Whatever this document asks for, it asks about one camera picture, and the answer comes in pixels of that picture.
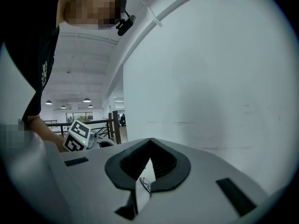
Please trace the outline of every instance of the person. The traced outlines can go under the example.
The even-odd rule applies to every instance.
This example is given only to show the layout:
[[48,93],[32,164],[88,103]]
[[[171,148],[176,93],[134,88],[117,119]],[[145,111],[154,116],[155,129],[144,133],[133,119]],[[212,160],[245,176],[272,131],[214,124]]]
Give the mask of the person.
[[4,44],[28,83],[35,89],[23,120],[29,130],[65,152],[64,139],[41,120],[41,96],[54,63],[59,24],[104,29],[116,25],[127,0],[5,0],[1,21]]
[[122,116],[121,116],[121,126],[122,127],[126,126],[126,116],[125,116],[125,114],[122,114]]

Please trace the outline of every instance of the black slot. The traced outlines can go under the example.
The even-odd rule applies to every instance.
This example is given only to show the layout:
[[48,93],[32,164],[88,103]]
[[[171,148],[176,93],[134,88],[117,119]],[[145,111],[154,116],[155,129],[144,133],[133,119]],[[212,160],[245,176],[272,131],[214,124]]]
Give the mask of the black slot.
[[83,158],[64,161],[64,163],[66,164],[67,167],[69,167],[69,166],[73,166],[73,165],[80,164],[80,163],[87,162],[87,161],[88,161],[88,159],[83,157]]
[[217,180],[216,183],[241,217],[256,208],[256,205],[229,178]]
[[174,190],[190,173],[188,158],[156,139],[145,139],[110,157],[105,164],[107,176],[117,188],[131,191],[127,205],[116,211],[126,219],[133,220],[138,214],[136,181],[150,158],[156,177],[151,193]]
[[109,143],[109,142],[106,142],[106,141],[103,141],[101,143],[98,143],[100,147],[110,147],[110,146],[113,146],[113,144]]

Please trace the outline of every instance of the black t-shirt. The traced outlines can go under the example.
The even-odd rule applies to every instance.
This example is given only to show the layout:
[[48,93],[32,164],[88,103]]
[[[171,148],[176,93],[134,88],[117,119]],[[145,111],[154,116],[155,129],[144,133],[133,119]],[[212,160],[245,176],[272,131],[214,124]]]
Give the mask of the black t-shirt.
[[58,0],[8,0],[4,43],[25,79],[35,89],[26,115],[38,115],[41,96],[52,71],[59,35]]

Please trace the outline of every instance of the person's arm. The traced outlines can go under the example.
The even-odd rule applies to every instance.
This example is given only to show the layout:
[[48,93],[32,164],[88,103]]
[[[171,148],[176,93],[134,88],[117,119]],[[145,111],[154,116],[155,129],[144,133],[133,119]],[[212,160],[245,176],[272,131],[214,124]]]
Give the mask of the person's arm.
[[64,138],[59,137],[53,133],[43,122],[43,120],[36,116],[28,116],[28,126],[31,131],[37,133],[42,140],[51,141],[56,144],[60,153],[67,152],[65,147],[63,147]]

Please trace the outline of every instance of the white wall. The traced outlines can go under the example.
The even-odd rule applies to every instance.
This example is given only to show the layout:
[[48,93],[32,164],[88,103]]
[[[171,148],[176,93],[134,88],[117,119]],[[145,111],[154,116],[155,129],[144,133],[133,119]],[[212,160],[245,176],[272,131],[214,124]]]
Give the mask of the white wall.
[[42,105],[41,112],[39,114],[42,120],[56,120],[54,117],[54,109],[52,105]]
[[115,103],[116,110],[124,110],[125,109],[125,102],[116,102]]
[[212,152],[269,194],[298,156],[298,46],[271,0],[191,0],[123,68],[128,140]]
[[108,100],[104,103],[105,117],[108,118],[108,114],[112,113],[113,111],[115,111],[115,102],[114,102],[113,95],[110,95]]
[[55,110],[54,116],[58,123],[66,123],[66,113],[73,112],[93,112],[93,121],[103,120],[104,109],[88,109],[88,110]]

